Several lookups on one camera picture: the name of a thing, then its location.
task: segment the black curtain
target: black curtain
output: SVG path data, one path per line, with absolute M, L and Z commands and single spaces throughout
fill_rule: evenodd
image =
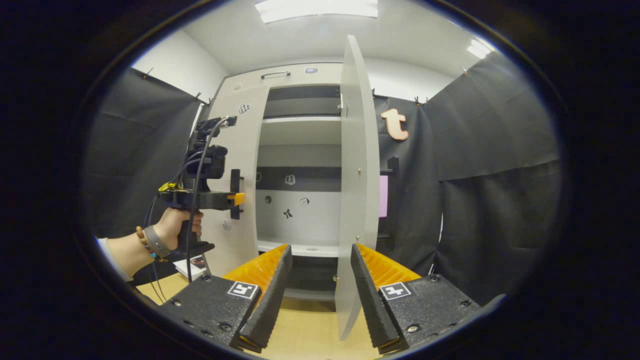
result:
M 424 105 L 413 101 L 376 95 L 380 168 L 397 156 L 400 164 L 397 203 L 388 208 L 387 223 L 391 238 L 379 241 L 376 250 L 426 275 L 433 263 L 440 235 L 442 201 L 436 173 L 431 124 Z M 387 131 L 387 120 L 381 113 L 397 109 L 406 118 L 402 128 L 409 132 L 405 140 L 393 139 Z
M 142 226 L 157 189 L 182 167 L 201 102 L 158 79 L 127 69 L 94 118 L 84 159 L 86 221 L 97 237 L 117 238 Z M 151 224 L 166 209 L 156 202 Z M 173 264 L 157 264 L 161 277 Z M 149 281 L 149 269 L 134 278 Z
M 561 181 L 552 118 L 497 53 L 424 109 L 444 212 L 435 270 L 483 305 L 513 289 L 549 239 Z

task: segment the ceiling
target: ceiling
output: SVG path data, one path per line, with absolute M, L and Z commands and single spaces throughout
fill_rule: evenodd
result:
M 264 24 L 254 3 L 233 0 L 184 28 L 230 75 L 296 59 L 342 57 L 354 35 L 366 58 L 409 63 L 453 77 L 478 61 L 473 36 L 423 4 L 379 0 L 378 18 L 299 17 Z

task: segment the hand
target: hand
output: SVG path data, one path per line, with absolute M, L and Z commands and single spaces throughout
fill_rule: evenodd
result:
M 193 215 L 193 227 L 192 231 L 198 236 L 202 235 L 202 217 L 201 212 L 196 212 Z M 187 210 L 178 210 L 174 208 L 167 208 L 162 214 L 160 221 L 154 225 L 154 230 L 160 240 L 169 248 L 169 250 L 175 250 L 178 248 L 178 234 L 182 227 L 183 221 L 189 220 L 189 212 Z

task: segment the pink screen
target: pink screen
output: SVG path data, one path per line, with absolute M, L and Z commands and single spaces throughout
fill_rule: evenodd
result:
M 378 217 L 387 217 L 387 199 L 388 199 L 388 176 L 380 175 L 380 208 L 378 209 Z

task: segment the bracelet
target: bracelet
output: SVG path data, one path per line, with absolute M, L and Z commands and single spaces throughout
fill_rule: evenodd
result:
M 159 257 L 150 247 L 148 244 L 148 241 L 145 237 L 145 233 L 142 232 L 142 227 L 140 226 L 136 226 L 136 235 L 138 236 L 138 238 L 140 239 L 140 242 L 142 243 L 142 245 L 144 245 L 145 249 L 149 252 L 149 254 L 151 255 L 152 258 L 158 260 L 159 262 L 166 262 L 167 259 L 161 258 Z
M 156 230 L 153 226 L 149 226 L 145 229 L 145 235 L 148 240 L 149 247 L 153 250 L 160 258 L 168 256 L 171 254 L 171 250 L 160 240 L 160 236 L 156 234 Z

